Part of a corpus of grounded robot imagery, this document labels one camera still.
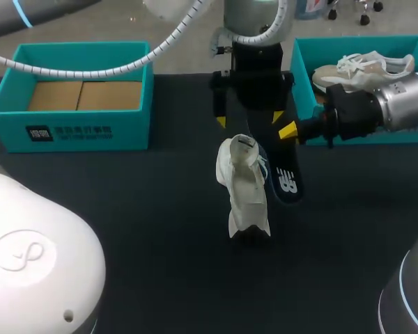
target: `white shoe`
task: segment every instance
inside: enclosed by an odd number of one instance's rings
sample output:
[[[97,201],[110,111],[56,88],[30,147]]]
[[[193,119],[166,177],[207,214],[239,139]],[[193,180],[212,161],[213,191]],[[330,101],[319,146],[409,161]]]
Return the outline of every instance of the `white shoe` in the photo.
[[[229,236],[256,225],[271,235],[265,194],[265,179],[260,167],[264,159],[258,153],[257,142],[244,134],[226,139],[218,151],[216,175],[231,196]]]
[[[342,84],[349,93],[374,88],[405,77],[415,69],[411,54],[404,58],[387,58],[373,51],[369,54],[344,56],[337,65],[318,68],[313,74],[313,85],[324,93],[327,87]]]

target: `floor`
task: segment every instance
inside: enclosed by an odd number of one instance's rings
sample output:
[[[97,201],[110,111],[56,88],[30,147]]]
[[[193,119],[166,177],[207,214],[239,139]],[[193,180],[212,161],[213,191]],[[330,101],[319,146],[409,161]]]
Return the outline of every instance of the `floor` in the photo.
[[[360,26],[360,14],[352,0],[340,4],[338,19],[325,18],[295,21],[291,34],[283,42],[283,69],[288,69],[294,37],[331,35],[374,35],[418,33],[418,0],[383,0],[381,13],[371,10],[371,23]],[[214,29],[222,24],[223,3],[216,0],[210,11],[194,23],[179,45],[155,64],[158,74],[202,73],[229,67],[229,56],[209,56],[209,40]],[[19,31],[0,38],[0,55],[12,57],[16,46],[29,42],[65,42],[85,40],[147,40],[160,44],[174,28],[153,17],[142,0],[102,0],[78,13]]]

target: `black table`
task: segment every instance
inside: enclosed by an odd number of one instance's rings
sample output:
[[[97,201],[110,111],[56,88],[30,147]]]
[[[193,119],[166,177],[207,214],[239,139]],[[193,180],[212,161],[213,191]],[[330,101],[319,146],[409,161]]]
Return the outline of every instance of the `black table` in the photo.
[[[0,144],[16,180],[98,234],[108,270],[98,332],[379,333],[380,292],[418,237],[418,145],[301,147],[304,200],[285,206],[269,192],[272,238],[231,241],[209,79],[155,77],[144,152]],[[241,113],[233,95],[228,108]]]

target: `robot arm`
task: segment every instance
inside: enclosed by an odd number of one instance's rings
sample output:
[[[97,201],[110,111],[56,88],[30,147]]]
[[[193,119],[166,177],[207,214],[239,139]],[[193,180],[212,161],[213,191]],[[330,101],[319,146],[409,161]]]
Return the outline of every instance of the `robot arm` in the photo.
[[[73,78],[73,79],[91,79],[91,78],[106,78],[106,77],[114,77],[116,75],[125,74],[131,71],[135,71],[151,62],[153,62],[157,57],[162,55],[166,50],[170,47],[175,45],[181,35],[188,29],[190,24],[198,17],[200,11],[204,10],[206,7],[206,3],[210,0],[195,0],[192,7],[187,12],[186,16],[184,16],[183,20],[180,24],[176,27],[173,33],[158,47],[156,47],[152,52],[147,54],[146,56],[128,63],[126,65],[109,68],[106,70],[95,70],[95,71],[74,71],[74,70],[56,70],[56,69],[49,69],[43,67],[32,66],[28,64],[19,63],[13,61],[11,59],[7,59],[0,56],[0,64],[6,67],[41,75],[45,77],[58,77],[58,78]],[[251,9],[259,9],[263,7],[264,3],[272,3],[274,5],[274,9],[277,11],[274,12],[274,21],[270,23],[270,26],[267,26],[266,29],[254,33],[252,35],[241,35],[241,31],[230,31],[226,28],[222,28],[217,30],[215,37],[213,38],[213,45],[212,45],[212,52],[214,54],[217,53],[217,46],[218,46],[218,38],[220,35],[225,35],[230,40],[244,44],[244,45],[261,45],[268,40],[271,40],[277,32],[280,30],[284,20],[286,18],[286,8],[287,8],[287,0],[266,0],[266,1],[258,1],[258,0],[248,0],[243,1],[242,3],[237,2],[237,5],[233,8],[235,9],[235,15],[241,13],[241,8],[243,3],[253,3]]]
[[[327,89],[325,111],[299,121],[296,131],[281,131],[281,139],[297,136],[301,143],[323,136],[330,147],[333,138],[364,137],[381,129],[397,132],[418,127],[418,72],[387,83],[371,93],[346,93],[341,85]]]

